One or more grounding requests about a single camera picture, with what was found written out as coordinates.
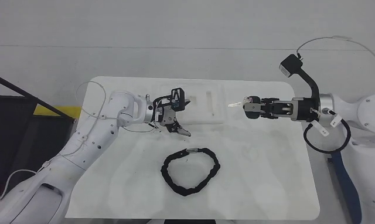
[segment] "black bracelet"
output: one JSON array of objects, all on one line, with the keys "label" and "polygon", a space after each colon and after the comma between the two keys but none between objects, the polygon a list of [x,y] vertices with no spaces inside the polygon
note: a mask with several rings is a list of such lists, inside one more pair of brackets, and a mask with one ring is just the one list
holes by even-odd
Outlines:
[{"label": "black bracelet", "polygon": [[[179,186],[173,182],[171,176],[169,176],[168,174],[168,165],[174,159],[179,159],[179,158],[189,155],[190,153],[196,153],[196,152],[203,152],[209,155],[214,161],[214,166],[211,169],[210,173],[208,174],[207,178],[205,178],[202,182],[200,182],[198,186],[196,186],[195,188],[186,189],[183,186]],[[168,157],[165,159],[164,164],[162,166],[161,173],[165,182],[172,188],[174,192],[182,196],[188,196],[188,195],[200,192],[208,184],[211,178],[213,178],[217,174],[219,169],[220,169],[219,160],[217,160],[216,155],[213,151],[209,150],[208,148],[191,148],[191,149],[184,149],[176,153],[173,153],[171,155],[168,155]]]}]

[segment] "yellow surface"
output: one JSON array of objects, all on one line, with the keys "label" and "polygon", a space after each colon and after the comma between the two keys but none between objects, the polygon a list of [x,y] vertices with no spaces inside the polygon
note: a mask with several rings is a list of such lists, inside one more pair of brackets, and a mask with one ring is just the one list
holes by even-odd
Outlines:
[{"label": "yellow surface", "polygon": [[[81,107],[79,106],[54,106],[56,109],[62,111],[63,113],[67,114],[70,117],[78,119],[81,114]],[[34,115],[42,115],[42,116],[58,116],[58,114],[46,109],[41,105],[37,105],[34,111]]]}]

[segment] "floor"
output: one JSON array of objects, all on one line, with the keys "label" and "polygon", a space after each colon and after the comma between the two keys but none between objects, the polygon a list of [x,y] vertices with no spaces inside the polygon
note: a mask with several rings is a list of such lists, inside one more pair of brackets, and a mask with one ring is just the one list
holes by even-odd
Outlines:
[{"label": "floor", "polygon": [[[96,76],[288,82],[279,63],[305,41],[345,35],[375,50],[374,0],[0,0],[0,76],[54,105],[78,105]],[[346,101],[373,94],[373,57],[355,44],[304,47],[322,93]],[[0,94],[12,94],[0,87]],[[316,220],[346,223],[325,157],[309,150],[321,204]],[[66,220],[66,223],[107,223]]]}]

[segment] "sticker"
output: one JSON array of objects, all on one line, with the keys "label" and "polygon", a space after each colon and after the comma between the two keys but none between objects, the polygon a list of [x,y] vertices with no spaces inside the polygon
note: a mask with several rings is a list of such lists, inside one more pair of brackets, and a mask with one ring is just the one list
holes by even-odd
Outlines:
[{"label": "sticker", "polygon": [[327,137],[329,135],[329,132],[326,130],[326,128],[322,127],[322,125],[319,124],[316,120],[313,120],[311,124],[319,130],[319,132],[324,136]]},{"label": "sticker", "polygon": [[341,122],[341,119],[342,119],[342,117],[341,117],[340,115],[337,114],[337,115],[334,117],[334,119],[330,122],[331,126],[332,126],[333,128],[335,128],[336,126],[338,126],[338,125],[340,124],[340,122]]}]

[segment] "white table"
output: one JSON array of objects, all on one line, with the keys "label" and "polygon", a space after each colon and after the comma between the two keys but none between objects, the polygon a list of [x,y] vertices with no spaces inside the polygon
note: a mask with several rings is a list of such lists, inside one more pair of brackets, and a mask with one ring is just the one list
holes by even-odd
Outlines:
[{"label": "white table", "polygon": [[[287,83],[135,77],[93,80],[105,87],[107,98],[113,90],[123,89],[142,96],[149,93],[155,99],[181,86],[186,97],[196,98],[178,115],[192,136],[170,134],[165,129],[143,134],[120,129],[113,145],[74,187],[67,218],[312,220],[319,215],[301,124],[288,118],[250,120],[241,107],[228,107],[250,95],[290,100],[294,91]],[[205,93],[203,100],[210,98],[211,103],[199,105],[204,101],[193,93],[196,90]],[[102,97],[100,89],[89,84],[83,107],[96,112]],[[215,116],[210,118],[208,113],[213,112]],[[86,118],[82,114],[79,125]],[[147,125],[130,128],[149,129]],[[167,186],[160,169],[169,154],[193,147],[210,148],[221,168],[201,192],[182,197]],[[192,187],[211,167],[210,157],[198,153],[172,162],[169,172],[180,185]]]}]

